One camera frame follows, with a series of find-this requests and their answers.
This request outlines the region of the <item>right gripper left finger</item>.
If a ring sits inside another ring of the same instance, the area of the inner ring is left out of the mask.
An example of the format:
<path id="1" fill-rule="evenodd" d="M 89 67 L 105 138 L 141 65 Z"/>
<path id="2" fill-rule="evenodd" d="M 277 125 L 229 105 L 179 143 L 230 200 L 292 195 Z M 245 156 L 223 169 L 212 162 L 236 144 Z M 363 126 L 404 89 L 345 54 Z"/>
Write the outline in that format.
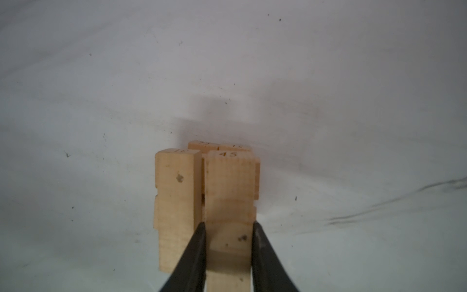
<path id="1" fill-rule="evenodd" d="M 201 222 L 160 292 L 203 292 L 206 281 L 206 226 Z"/>

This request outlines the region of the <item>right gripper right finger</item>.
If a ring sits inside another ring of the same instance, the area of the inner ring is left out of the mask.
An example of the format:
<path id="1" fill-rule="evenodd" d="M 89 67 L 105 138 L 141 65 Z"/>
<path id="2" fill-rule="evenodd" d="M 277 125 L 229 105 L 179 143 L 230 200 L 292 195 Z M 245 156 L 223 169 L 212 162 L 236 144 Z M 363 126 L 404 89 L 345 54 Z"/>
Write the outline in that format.
<path id="1" fill-rule="evenodd" d="M 257 221 L 252 236 L 251 266 L 255 292 L 298 292 Z"/>

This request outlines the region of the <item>plain wood block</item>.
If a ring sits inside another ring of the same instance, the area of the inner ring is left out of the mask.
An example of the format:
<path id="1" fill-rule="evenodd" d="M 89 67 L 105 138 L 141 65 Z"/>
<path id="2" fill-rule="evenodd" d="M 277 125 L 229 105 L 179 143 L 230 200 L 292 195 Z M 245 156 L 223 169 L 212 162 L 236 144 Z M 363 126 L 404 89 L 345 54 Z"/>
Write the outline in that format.
<path id="1" fill-rule="evenodd" d="M 249 192 L 254 195 L 254 200 L 259 199 L 260 189 L 260 158 L 257 157 L 252 148 L 238 144 L 221 144 L 219 151 L 232 154 L 235 152 L 241 158 L 242 173 L 249 186 Z"/>
<path id="2" fill-rule="evenodd" d="M 162 272 L 173 272 L 202 221 L 201 163 L 199 150 L 169 148 L 155 155 L 155 216 Z"/>

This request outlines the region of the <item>long wood block diagonal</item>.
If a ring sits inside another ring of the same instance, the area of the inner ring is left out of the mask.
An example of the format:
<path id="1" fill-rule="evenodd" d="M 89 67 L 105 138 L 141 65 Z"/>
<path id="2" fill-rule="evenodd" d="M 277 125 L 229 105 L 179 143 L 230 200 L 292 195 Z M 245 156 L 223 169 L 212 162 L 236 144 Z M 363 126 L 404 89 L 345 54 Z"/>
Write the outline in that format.
<path id="1" fill-rule="evenodd" d="M 206 289 L 251 289 L 254 195 L 235 152 L 211 151 L 205 158 Z"/>

